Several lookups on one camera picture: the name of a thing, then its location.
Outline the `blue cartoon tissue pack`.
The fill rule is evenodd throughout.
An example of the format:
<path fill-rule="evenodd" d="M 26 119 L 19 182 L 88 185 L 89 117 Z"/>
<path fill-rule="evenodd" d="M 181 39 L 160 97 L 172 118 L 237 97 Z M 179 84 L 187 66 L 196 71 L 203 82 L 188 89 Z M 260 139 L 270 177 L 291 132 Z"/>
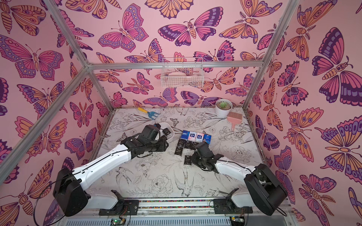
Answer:
<path fill-rule="evenodd" d="M 203 142 L 206 142 L 207 144 L 210 144 L 210 143 L 211 143 L 211 138 L 212 138 L 211 135 L 209 135 L 209 134 L 204 134 L 204 136 L 203 136 Z"/>

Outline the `light pink tissue pack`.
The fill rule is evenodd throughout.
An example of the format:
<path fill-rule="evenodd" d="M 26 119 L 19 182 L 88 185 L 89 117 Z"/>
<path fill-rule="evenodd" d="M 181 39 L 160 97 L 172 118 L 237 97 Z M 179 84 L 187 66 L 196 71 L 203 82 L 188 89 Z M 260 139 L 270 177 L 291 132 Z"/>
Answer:
<path fill-rule="evenodd" d="M 201 143 L 203 142 L 203 139 L 204 139 L 204 133 L 198 132 L 195 141 Z"/>

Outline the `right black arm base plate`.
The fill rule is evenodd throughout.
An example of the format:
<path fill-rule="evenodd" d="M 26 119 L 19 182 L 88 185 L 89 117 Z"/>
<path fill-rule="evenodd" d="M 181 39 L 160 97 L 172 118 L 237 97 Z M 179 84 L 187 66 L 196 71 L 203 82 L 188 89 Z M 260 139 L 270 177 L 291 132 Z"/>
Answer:
<path fill-rule="evenodd" d="M 215 214 L 243 215 L 253 213 L 252 207 L 237 207 L 231 200 L 226 198 L 214 199 L 213 207 Z"/>

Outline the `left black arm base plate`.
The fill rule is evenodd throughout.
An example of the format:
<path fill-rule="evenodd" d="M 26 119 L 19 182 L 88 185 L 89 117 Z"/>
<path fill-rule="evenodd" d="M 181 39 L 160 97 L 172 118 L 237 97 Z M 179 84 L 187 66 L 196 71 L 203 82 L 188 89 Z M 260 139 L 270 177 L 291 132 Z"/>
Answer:
<path fill-rule="evenodd" d="M 111 209 L 100 209 L 99 216 L 134 216 L 139 209 L 139 200 L 118 201 Z"/>

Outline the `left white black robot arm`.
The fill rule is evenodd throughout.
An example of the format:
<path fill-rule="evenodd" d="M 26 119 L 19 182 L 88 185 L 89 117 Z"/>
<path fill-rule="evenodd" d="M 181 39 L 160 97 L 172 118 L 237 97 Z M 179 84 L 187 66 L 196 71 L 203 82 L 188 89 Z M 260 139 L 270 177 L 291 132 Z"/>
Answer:
<path fill-rule="evenodd" d="M 109 171 L 145 153 L 164 152 L 175 132 L 166 123 L 147 125 L 141 133 L 127 137 L 115 148 L 97 159 L 73 170 L 62 169 L 57 176 L 53 196 L 67 217 L 83 209 L 111 210 L 121 201 L 121 196 L 92 197 L 86 190 Z"/>

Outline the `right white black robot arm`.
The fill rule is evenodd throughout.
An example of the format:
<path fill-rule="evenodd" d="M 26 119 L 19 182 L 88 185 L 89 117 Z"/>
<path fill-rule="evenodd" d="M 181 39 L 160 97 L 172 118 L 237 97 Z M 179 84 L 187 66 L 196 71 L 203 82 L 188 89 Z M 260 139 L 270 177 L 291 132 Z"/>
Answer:
<path fill-rule="evenodd" d="M 226 211 L 244 214 L 250 213 L 252 208 L 256 207 L 267 216 L 273 215 L 275 211 L 286 216 L 279 206 L 287 198 L 287 190 L 267 165 L 261 163 L 248 166 L 231 161 L 222 154 L 213 154 L 206 142 L 197 144 L 195 149 L 191 157 L 194 165 L 203 171 L 234 178 L 248 189 L 247 192 L 243 192 L 235 188 L 225 198 L 215 199 L 215 213 Z"/>

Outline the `blue pocket tissue pack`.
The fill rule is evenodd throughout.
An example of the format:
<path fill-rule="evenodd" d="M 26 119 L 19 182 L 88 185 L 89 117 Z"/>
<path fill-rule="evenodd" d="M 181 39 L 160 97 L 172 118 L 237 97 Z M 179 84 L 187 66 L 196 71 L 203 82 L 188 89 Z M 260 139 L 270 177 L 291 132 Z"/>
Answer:
<path fill-rule="evenodd" d="M 188 140 L 189 138 L 189 131 L 183 130 L 181 139 Z"/>

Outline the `white plastic storage box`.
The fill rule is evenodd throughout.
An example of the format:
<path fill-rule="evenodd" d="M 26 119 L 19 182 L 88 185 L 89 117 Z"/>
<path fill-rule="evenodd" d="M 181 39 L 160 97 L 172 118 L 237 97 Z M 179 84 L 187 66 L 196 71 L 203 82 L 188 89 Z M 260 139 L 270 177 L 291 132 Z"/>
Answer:
<path fill-rule="evenodd" d="M 162 136 L 166 137 L 166 140 L 168 143 L 170 143 L 173 140 L 173 138 L 175 136 L 175 132 L 169 123 L 160 122 L 160 123 L 156 123 L 155 126 L 157 128 L 159 128 L 159 131 L 160 131 L 156 135 L 156 140 L 159 140 Z"/>

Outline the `pink white tissue pack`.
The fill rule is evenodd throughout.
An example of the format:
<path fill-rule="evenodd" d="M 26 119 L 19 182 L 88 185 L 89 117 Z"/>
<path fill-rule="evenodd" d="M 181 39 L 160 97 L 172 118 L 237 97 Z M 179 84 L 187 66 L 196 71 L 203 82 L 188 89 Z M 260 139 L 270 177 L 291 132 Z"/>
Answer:
<path fill-rule="evenodd" d="M 195 142 L 196 138 L 197 138 L 197 134 L 198 134 L 197 132 L 190 131 L 189 136 L 188 136 L 188 141 Z"/>

